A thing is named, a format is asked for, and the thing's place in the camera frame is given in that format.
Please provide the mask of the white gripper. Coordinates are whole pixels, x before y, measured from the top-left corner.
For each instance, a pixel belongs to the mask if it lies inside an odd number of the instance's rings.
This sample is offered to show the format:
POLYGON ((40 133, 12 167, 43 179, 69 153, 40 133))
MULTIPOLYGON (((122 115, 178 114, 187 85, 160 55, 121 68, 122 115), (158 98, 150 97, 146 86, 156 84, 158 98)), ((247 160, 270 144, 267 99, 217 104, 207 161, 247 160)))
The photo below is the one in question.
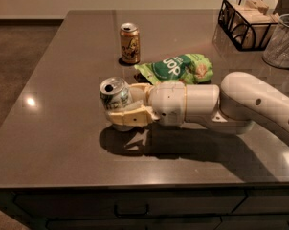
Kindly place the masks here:
POLYGON ((181 82, 162 82, 154 87, 149 83, 134 83, 129 85, 129 90, 134 102, 142 101, 146 104, 148 100, 149 106, 107 111, 106 118, 116 130, 146 127, 156 121, 163 126, 180 126, 184 122, 186 88, 181 82))

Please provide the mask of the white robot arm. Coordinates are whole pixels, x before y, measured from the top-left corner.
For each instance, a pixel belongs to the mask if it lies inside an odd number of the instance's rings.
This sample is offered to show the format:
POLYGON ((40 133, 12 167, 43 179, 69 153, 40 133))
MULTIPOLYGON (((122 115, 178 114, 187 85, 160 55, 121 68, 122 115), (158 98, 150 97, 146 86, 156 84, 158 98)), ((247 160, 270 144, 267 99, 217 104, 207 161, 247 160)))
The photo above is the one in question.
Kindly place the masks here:
POLYGON ((248 73, 232 72, 220 85, 166 81, 155 86, 131 84, 127 89, 132 103, 105 110, 114 125, 196 123, 213 131, 242 134, 258 123, 289 145, 289 97, 248 73))

